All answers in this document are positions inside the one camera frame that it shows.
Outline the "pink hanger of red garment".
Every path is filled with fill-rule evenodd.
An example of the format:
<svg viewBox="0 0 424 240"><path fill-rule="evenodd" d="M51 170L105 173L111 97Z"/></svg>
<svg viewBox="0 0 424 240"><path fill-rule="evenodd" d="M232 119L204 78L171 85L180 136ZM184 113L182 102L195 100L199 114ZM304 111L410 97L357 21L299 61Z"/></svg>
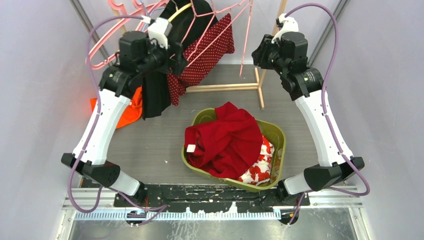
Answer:
<svg viewBox="0 0 424 240"><path fill-rule="evenodd" d="M247 50L247 43L249 38L249 31L250 31L250 24L252 19L252 11L253 11L253 0L248 1L248 17L247 17L247 23L246 23L246 32L245 32L245 38L244 38L244 45L243 45L243 52L242 52L242 58L240 63L240 69L239 69L239 76L242 76L244 63L245 63L245 57L246 57L246 50Z"/></svg>

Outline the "plain red garment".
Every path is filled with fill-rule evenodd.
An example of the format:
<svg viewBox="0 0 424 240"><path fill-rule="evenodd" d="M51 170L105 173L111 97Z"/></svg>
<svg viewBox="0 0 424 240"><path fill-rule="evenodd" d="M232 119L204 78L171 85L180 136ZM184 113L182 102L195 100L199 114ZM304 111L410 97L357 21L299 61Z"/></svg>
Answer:
<svg viewBox="0 0 424 240"><path fill-rule="evenodd" d="M185 129L186 160L213 177L236 180L257 162L263 135L256 119L231 102L214 113L215 120Z"/></svg>

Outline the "red poppy floral skirt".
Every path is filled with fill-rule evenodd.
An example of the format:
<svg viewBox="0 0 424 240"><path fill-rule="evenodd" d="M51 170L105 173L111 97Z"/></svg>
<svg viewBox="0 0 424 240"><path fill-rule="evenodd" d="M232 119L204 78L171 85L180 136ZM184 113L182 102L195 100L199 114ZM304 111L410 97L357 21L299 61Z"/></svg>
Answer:
<svg viewBox="0 0 424 240"><path fill-rule="evenodd" d="M257 161L236 180L245 184L258 186L271 180L272 157L274 145L262 136L262 145Z"/></svg>

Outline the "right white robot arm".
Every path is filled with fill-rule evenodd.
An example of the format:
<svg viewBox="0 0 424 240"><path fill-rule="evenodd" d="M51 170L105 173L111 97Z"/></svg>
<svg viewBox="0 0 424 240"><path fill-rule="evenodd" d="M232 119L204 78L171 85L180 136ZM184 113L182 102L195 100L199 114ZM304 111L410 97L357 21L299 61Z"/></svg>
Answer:
<svg viewBox="0 0 424 240"><path fill-rule="evenodd" d="M331 188L365 166L363 158L354 156L336 123L332 123L324 78L318 69L308 66L307 48L304 34L290 31L280 37L264 35L251 54L255 66L279 75L283 89L306 121L318 156L318 164L279 181L277 198L286 206L297 199L297 194Z"/></svg>

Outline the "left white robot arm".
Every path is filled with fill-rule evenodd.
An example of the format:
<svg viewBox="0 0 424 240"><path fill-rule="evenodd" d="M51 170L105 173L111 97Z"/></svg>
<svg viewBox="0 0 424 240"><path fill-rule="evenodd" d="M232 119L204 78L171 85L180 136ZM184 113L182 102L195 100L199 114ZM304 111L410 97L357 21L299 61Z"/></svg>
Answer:
<svg viewBox="0 0 424 240"><path fill-rule="evenodd" d="M181 75L188 62L183 45L160 44L158 36L128 31L119 39L117 61L107 67L99 82L99 97L84 134L71 153L64 153L61 163L76 172L126 195L133 206L146 200L144 184L107 160L108 148L117 124L136 89L151 73Z"/></svg>

